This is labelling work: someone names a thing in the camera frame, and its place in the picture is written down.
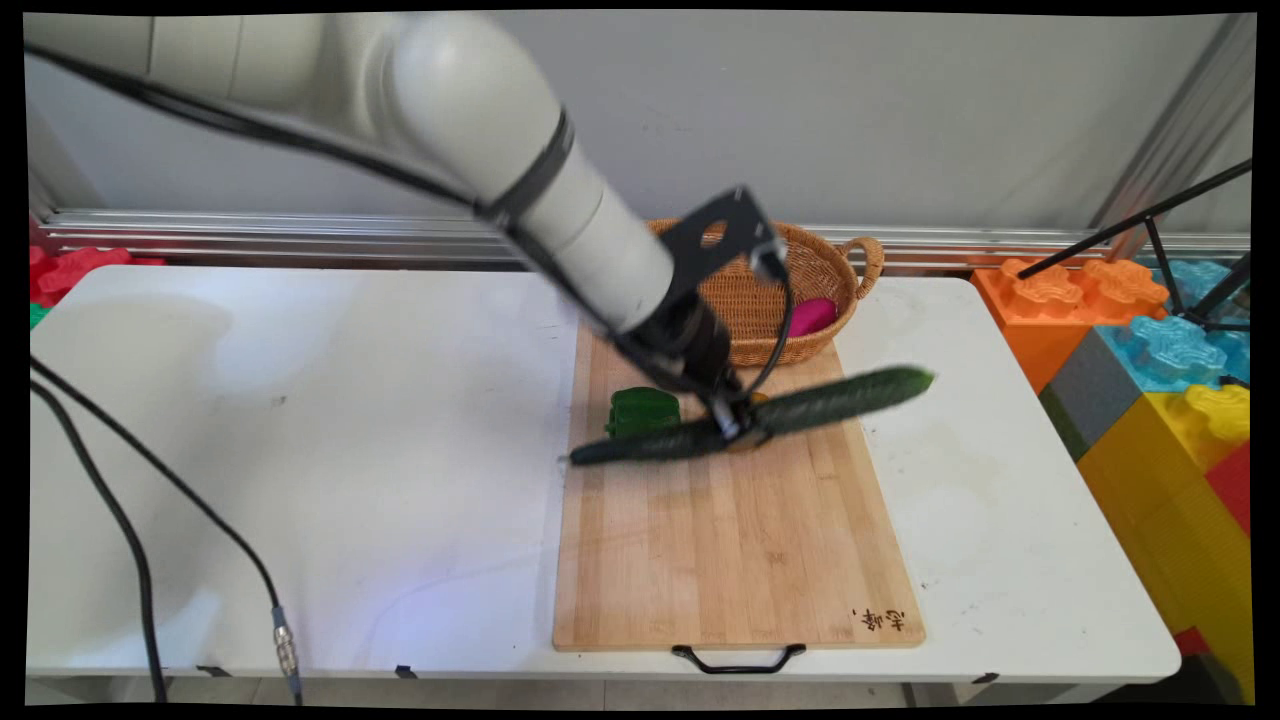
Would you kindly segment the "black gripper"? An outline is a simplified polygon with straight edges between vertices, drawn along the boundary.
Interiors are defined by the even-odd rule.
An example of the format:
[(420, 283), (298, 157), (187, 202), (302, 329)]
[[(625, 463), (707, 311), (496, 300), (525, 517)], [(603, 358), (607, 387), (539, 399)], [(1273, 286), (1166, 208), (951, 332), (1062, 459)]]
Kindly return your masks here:
[(724, 442), (771, 439), (773, 430), (760, 415), (771, 397), (745, 393), (730, 350), (730, 329), (704, 299), (681, 299), (618, 333), (618, 351), (649, 380), (704, 398)]

